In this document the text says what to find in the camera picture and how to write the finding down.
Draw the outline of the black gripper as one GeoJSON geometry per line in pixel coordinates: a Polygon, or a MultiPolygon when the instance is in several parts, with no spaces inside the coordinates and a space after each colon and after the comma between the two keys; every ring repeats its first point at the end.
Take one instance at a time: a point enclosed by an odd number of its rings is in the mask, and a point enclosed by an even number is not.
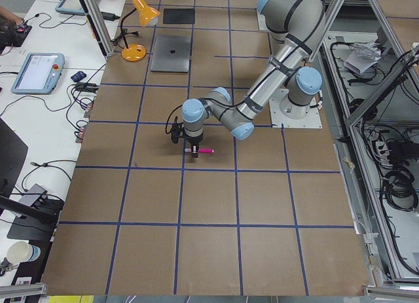
{"type": "Polygon", "coordinates": [[[185,134],[185,139],[187,140],[187,142],[191,146],[191,156],[193,158],[198,158],[199,145],[202,142],[203,137],[204,137],[203,133],[201,133],[200,135],[197,135],[197,136],[189,136],[189,135],[185,134]]]}

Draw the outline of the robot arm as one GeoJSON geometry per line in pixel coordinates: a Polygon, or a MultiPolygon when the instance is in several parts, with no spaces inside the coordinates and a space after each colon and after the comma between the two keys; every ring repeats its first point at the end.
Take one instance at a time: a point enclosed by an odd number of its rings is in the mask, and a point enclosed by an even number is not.
{"type": "Polygon", "coordinates": [[[211,90],[198,99],[188,99],[181,106],[181,123],[174,122],[166,130],[173,143],[183,138],[191,146],[191,155],[198,157],[204,136],[204,121],[214,116],[238,140],[254,130],[253,119],[263,110],[273,93],[288,88],[287,101],[293,108],[307,109],[322,85],[320,73],[303,67],[320,44],[325,29],[324,4],[321,0],[258,0],[257,11],[265,18],[271,36],[283,45],[271,56],[243,100],[233,104],[223,87],[211,90]]]}

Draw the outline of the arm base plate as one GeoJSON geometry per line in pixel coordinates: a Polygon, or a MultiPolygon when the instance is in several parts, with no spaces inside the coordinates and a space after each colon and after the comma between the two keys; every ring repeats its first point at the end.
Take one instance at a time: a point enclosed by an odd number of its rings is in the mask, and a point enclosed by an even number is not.
{"type": "Polygon", "coordinates": [[[270,32],[270,30],[268,29],[267,25],[266,25],[266,21],[265,21],[265,17],[264,15],[257,13],[257,21],[258,21],[258,28],[259,31],[262,32],[270,32]]]}
{"type": "Polygon", "coordinates": [[[299,107],[289,101],[289,90],[277,89],[270,97],[271,124],[274,128],[322,129],[316,98],[312,96],[309,105],[299,107]]]}

